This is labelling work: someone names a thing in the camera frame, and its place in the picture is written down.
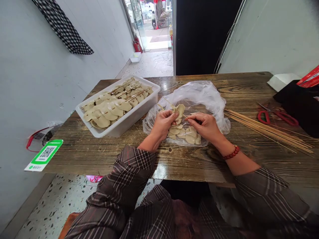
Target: wooden table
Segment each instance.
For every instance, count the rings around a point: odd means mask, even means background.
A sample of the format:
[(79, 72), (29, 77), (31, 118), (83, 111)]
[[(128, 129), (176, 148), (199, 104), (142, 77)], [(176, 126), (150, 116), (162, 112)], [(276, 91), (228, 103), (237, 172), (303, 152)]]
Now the wooden table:
[[(272, 96), (275, 91), (267, 84), (271, 76), (269, 72), (254, 72), (146, 79), (161, 86), (159, 99), (187, 82), (211, 80), (221, 96), (226, 99), (226, 109), (256, 117), (257, 112), (261, 110), (257, 101), (260, 103), (274, 102)], [(101, 80), (87, 97), (116, 81)], [(291, 128), (282, 122), (276, 124), (304, 133), (301, 128)], [(64, 143), (44, 171), (47, 173), (106, 175), (111, 172), (117, 154), (125, 145), (138, 146), (145, 137), (142, 120), (139, 120), (120, 138), (94, 138), (78, 114), (74, 112), (55, 134), (54, 139), (63, 139)], [(315, 146), (314, 158), (301, 152), (295, 154), (232, 119), (231, 132), (227, 138), (239, 145), (258, 164), (271, 169), (289, 183), (305, 187), (319, 187), (318, 141), (305, 138), (306, 142)], [(213, 146), (191, 148), (167, 143), (162, 143), (158, 149), (153, 178), (205, 181), (225, 186), (231, 186), (233, 182), (226, 163), (219, 158)]]

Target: clear plastic bag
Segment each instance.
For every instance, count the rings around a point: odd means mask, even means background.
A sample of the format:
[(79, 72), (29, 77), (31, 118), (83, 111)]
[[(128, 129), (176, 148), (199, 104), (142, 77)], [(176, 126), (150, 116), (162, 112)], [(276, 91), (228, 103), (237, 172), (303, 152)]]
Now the clear plastic bag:
[[(162, 97), (158, 104), (154, 105), (147, 113), (143, 120), (143, 131), (146, 134), (150, 134), (157, 113), (161, 110), (161, 105), (165, 110), (171, 110), (172, 107), (169, 103), (174, 106), (179, 104), (185, 105), (184, 115), (188, 116), (191, 113), (203, 112), (206, 114), (212, 114), (217, 122), (219, 130), (223, 134), (230, 132), (230, 121), (224, 118), (224, 108), (226, 100), (220, 96), (220, 93), (213, 85), (211, 81), (192, 81), (174, 90), (173, 93)], [(183, 128), (187, 128), (189, 123), (184, 121), (185, 117), (182, 117)], [(165, 142), (174, 143), (179, 146), (188, 147), (205, 147), (208, 141), (201, 139), (201, 144), (189, 144), (185, 139), (176, 137), (176, 139), (166, 138)]]

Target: hanging cloth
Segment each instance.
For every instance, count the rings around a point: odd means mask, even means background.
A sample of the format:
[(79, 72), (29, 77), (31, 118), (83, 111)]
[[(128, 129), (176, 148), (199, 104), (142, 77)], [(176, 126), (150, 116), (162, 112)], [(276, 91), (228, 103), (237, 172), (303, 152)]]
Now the hanging cloth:
[(77, 30), (55, 0), (32, 1), (71, 53), (82, 55), (91, 55), (94, 53), (91, 47), (80, 37)]

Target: woman's left hand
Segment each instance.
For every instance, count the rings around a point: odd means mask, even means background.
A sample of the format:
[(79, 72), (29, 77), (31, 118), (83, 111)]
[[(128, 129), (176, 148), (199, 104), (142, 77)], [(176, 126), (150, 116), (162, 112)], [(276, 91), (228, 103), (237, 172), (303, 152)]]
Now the woman's left hand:
[(151, 134), (159, 137), (160, 141), (163, 141), (168, 134), (171, 124), (176, 124), (174, 121), (178, 115), (178, 111), (175, 113), (173, 113), (171, 110), (159, 112), (156, 116)]

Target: terrazzo floor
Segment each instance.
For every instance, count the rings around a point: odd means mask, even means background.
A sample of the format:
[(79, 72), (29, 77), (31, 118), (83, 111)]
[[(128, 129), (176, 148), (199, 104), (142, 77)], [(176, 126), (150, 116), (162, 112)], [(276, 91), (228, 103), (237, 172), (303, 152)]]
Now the terrazzo floor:
[(173, 52), (170, 50), (142, 53), (140, 62), (131, 63), (117, 78), (131, 74), (140, 77), (173, 76)]
[[(158, 179), (149, 179), (136, 207), (160, 182)], [(58, 238), (69, 214), (83, 211), (86, 199), (96, 191), (96, 187), (97, 183), (91, 183), (84, 175), (57, 174), (16, 239)]]

